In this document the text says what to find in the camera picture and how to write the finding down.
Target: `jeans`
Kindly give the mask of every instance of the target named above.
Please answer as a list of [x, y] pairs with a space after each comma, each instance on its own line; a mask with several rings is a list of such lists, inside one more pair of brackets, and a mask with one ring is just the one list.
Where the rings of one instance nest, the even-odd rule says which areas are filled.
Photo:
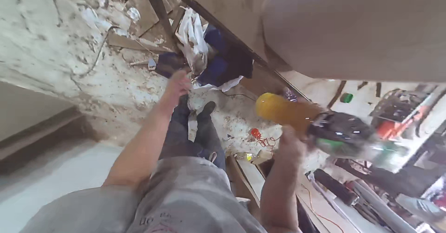
[[209, 156], [215, 152], [217, 153], [217, 158], [214, 161], [215, 166], [226, 170], [225, 153], [210, 114], [201, 113], [197, 116], [198, 129], [195, 141], [192, 142], [188, 139], [190, 110], [187, 107], [187, 100], [187, 95], [182, 96], [178, 106], [174, 109], [159, 159], [174, 156], [194, 156], [209, 159]]

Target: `yellow bottle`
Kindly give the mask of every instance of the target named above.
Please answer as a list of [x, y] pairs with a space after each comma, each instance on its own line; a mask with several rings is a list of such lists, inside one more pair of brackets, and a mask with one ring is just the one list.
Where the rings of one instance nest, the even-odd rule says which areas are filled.
[[313, 119], [323, 110], [310, 102], [292, 102], [279, 95], [265, 93], [256, 101], [256, 112], [264, 119], [281, 125], [289, 124], [304, 135]]

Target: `electrical cable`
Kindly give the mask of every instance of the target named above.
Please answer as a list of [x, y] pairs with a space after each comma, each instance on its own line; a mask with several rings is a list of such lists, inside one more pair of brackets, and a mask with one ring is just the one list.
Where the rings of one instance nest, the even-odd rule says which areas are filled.
[[321, 216], [320, 214], [318, 214], [318, 213], [315, 211], [315, 209], [313, 208], [313, 201], [311, 200], [311, 193], [310, 193], [309, 189], [307, 189], [307, 187], [305, 187], [303, 184], [301, 184], [301, 185], [302, 185], [302, 187], [304, 187], [304, 189], [306, 189], [306, 190], [308, 191], [308, 196], [309, 196], [309, 206], [311, 207], [311, 210], [313, 211], [313, 213], [315, 213], [315, 214], [318, 215], [319, 217], [321, 217], [321, 218], [323, 218], [323, 219], [329, 221], [330, 223], [336, 225], [336, 226], [341, 230], [342, 233], [345, 233], [344, 230], [341, 228], [341, 226], [339, 226], [337, 223], [333, 222], [332, 220], [330, 220], [330, 219], [328, 219], [328, 218], [326, 218], [326, 217], [324, 217], [324, 216]]
[[280, 139], [277, 138], [275, 139], [274, 137], [270, 137], [270, 138], [262, 138], [262, 134], [260, 134], [260, 131], [256, 128], [251, 130], [251, 135], [257, 139], [257, 142], [262, 146], [262, 147], [271, 147], [271, 155], [272, 155], [272, 149], [274, 148], [274, 146], [276, 145], [276, 141], [278, 141]]
[[228, 95], [228, 94], [226, 94], [225, 92], [223, 92], [223, 91], [221, 91], [221, 90], [220, 90], [220, 92], [223, 93], [224, 95], [226, 95], [227, 97], [237, 96], [237, 95], [242, 95], [242, 96], [245, 96], [245, 97], [247, 97], [247, 98], [249, 98], [249, 99], [251, 99], [251, 100], [253, 100], [253, 101], [256, 101], [255, 99], [252, 99], [252, 98], [250, 98], [249, 96], [247, 96], [247, 95], [245, 95], [245, 94], [233, 94], [233, 95]]

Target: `red wire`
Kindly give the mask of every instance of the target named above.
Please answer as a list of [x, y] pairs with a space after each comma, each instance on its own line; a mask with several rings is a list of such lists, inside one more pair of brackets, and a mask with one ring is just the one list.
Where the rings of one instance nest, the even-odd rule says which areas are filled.
[[274, 146], [276, 145], [276, 141], [279, 140], [279, 138], [275, 139], [274, 137], [270, 137], [270, 138], [262, 138], [262, 134], [260, 134], [260, 131], [256, 128], [251, 130], [251, 135], [257, 139], [257, 142], [262, 146], [262, 147], [271, 147], [271, 155], [272, 155], [272, 149], [274, 148]]

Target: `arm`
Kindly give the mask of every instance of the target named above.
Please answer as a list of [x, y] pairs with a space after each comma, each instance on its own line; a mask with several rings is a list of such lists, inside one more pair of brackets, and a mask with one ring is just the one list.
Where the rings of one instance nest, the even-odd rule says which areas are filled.
[[136, 188], [150, 177], [157, 165], [170, 117], [180, 96], [187, 94], [189, 89], [190, 80], [185, 71], [173, 74], [159, 103], [148, 113], [141, 129], [118, 156], [103, 186], [117, 184]]
[[290, 126], [282, 127], [279, 151], [266, 178], [260, 199], [260, 216], [269, 233], [299, 232], [298, 208], [294, 193], [306, 145]]

